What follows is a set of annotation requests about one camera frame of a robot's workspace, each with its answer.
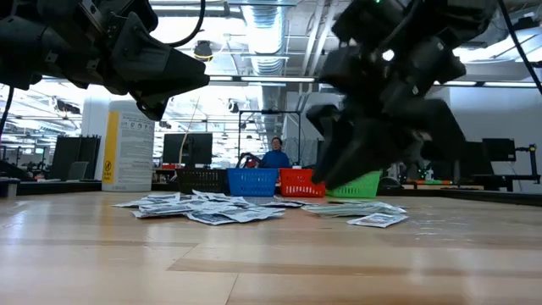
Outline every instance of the plastic basket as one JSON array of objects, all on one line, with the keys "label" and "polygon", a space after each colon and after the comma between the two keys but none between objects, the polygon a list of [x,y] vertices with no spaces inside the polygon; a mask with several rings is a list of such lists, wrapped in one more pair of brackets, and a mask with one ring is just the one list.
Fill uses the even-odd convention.
[{"label": "plastic basket", "polygon": [[180,192],[192,190],[225,193],[228,191],[226,169],[177,169]]},{"label": "plastic basket", "polygon": [[233,196],[272,197],[277,177],[277,169],[228,169]]},{"label": "plastic basket", "polygon": [[379,189],[380,171],[365,174],[356,180],[338,187],[333,191],[327,190],[328,196],[347,198],[373,198]]},{"label": "plastic basket", "polygon": [[280,193],[285,197],[323,197],[325,185],[311,182],[312,169],[281,169]]}]

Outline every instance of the blue basket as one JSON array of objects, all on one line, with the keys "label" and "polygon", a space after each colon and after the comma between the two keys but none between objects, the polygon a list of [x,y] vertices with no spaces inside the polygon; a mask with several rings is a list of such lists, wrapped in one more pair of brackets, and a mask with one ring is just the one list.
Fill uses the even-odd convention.
[{"label": "blue basket", "polygon": [[232,196],[272,197],[278,169],[228,169]]}]

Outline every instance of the man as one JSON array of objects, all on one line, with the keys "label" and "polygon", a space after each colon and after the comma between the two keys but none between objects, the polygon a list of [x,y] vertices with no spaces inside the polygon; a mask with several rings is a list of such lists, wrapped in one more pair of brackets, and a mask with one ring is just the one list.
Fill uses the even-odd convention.
[{"label": "man", "polygon": [[274,137],[271,141],[272,151],[267,152],[260,163],[261,168],[268,169],[283,169],[290,167],[290,159],[288,155],[282,152],[282,140],[279,137]]}]

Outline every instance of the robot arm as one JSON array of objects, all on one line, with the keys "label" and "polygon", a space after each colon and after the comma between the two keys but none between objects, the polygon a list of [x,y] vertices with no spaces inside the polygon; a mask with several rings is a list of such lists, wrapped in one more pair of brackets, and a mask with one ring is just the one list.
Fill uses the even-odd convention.
[{"label": "robot arm", "polygon": [[497,2],[404,2],[353,0],[333,26],[343,46],[329,53],[320,79],[344,94],[343,108],[307,112],[324,136],[315,183],[334,189],[410,158],[412,149],[419,155],[422,133],[446,158],[461,153],[465,138],[450,109],[424,97],[436,81],[466,74],[452,50],[487,29]]},{"label": "robot arm", "polygon": [[149,35],[148,0],[0,1],[0,83],[28,90],[43,75],[130,94],[160,120],[170,97],[209,82],[205,64]]}]

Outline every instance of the red basket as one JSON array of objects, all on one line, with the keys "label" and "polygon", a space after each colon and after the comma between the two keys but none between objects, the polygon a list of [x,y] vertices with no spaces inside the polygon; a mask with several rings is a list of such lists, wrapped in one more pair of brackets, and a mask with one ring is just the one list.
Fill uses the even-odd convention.
[{"label": "red basket", "polygon": [[280,169],[280,193],[285,197],[324,197],[325,185],[311,182],[312,169]]}]

